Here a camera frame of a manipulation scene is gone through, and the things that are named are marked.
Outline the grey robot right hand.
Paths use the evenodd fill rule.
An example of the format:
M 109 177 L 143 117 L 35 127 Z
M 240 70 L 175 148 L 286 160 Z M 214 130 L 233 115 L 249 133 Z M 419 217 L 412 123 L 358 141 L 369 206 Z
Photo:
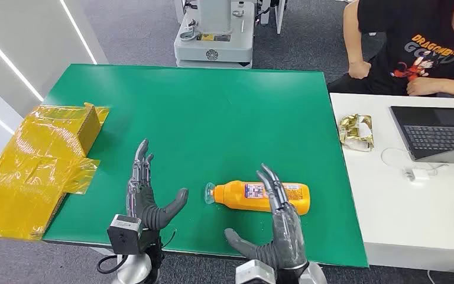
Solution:
M 244 240 L 231 228 L 224 230 L 224 236 L 232 248 L 248 259 L 260 260 L 275 270 L 298 269 L 308 263 L 300 217 L 277 174 L 265 164 L 261 164 L 261 168 L 257 176 L 267 191 L 273 240 L 258 246 Z

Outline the person's right hand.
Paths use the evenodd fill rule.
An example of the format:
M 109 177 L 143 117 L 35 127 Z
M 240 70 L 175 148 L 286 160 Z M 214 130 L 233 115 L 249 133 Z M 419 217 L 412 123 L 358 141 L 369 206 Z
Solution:
M 364 79 L 369 75 L 371 63 L 365 61 L 349 62 L 348 75 L 353 79 Z

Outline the person's left hand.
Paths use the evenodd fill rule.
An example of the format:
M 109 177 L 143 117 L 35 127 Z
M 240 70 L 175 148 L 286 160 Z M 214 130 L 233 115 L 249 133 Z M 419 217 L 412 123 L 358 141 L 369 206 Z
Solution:
M 408 96 L 425 96 L 439 91 L 439 80 L 435 78 L 419 77 L 407 84 Z

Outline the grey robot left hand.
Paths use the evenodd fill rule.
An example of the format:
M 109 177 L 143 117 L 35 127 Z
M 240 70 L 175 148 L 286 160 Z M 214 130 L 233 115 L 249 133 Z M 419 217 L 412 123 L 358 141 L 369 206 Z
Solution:
M 171 203 L 160 208 L 155 202 L 151 186 L 150 163 L 154 155 L 147 154 L 147 151 L 148 140 L 145 138 L 136 150 L 131 177 L 127 183 L 127 215 L 140 219 L 143 228 L 161 230 L 183 209 L 189 190 L 181 188 Z

